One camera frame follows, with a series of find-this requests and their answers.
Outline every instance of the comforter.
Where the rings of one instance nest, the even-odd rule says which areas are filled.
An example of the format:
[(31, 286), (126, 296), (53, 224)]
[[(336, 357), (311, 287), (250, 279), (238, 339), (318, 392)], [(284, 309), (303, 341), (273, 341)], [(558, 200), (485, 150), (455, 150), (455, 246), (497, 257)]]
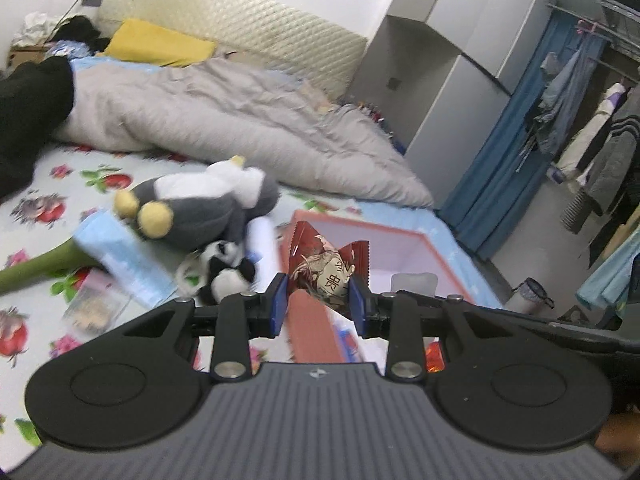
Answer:
[(76, 73), (58, 138), (111, 152), (160, 147), (215, 162), (244, 155), (277, 180), (406, 206), (424, 184), (353, 106), (328, 107), (305, 82), (225, 59), (154, 73), (100, 64)]

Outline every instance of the yellow pillow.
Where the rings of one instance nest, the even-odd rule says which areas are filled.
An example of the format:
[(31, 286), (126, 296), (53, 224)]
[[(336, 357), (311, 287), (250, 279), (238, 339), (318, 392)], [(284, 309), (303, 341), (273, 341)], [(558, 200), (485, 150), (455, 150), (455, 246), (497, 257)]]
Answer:
[(121, 61), (187, 66), (211, 57), (213, 41), (198, 40), (153, 23), (127, 18), (104, 53)]

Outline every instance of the blue face mask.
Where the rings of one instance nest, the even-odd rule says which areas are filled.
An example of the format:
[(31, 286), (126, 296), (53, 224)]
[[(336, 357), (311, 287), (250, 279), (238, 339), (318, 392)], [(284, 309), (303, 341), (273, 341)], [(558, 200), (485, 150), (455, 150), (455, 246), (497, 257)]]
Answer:
[(110, 212), (101, 210), (87, 217), (73, 238), (146, 307), (166, 302), (176, 291), (171, 276), (149, 256), (136, 235)]

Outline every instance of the quilted headboard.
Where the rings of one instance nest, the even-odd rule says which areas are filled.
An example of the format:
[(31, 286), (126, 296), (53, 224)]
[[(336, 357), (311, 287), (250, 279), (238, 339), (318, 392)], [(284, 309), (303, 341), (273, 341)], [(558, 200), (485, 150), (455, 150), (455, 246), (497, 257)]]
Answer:
[(330, 98), (344, 93), (366, 38), (273, 0), (103, 0), (98, 27), (112, 36), (139, 18), (261, 57), (268, 68), (306, 77)]

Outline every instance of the curtain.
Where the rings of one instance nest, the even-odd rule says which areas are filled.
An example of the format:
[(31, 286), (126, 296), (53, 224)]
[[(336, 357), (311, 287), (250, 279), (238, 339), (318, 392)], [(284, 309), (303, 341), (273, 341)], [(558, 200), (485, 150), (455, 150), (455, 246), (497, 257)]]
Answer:
[[(439, 212), (458, 241), (483, 260), (493, 256), (509, 237), (551, 163), (551, 155), (536, 149), (516, 172), (522, 163), (520, 152), (529, 137), (525, 115), (545, 89), (540, 65), (549, 52), (557, 52), (563, 62), (571, 57), (573, 52), (565, 46), (577, 46), (581, 39), (576, 34), (576, 23), (573, 16), (559, 11), (552, 14), (498, 123)], [(603, 47), (604, 40), (591, 41), (590, 57), (599, 58)], [(591, 72), (595, 65), (590, 63)]]

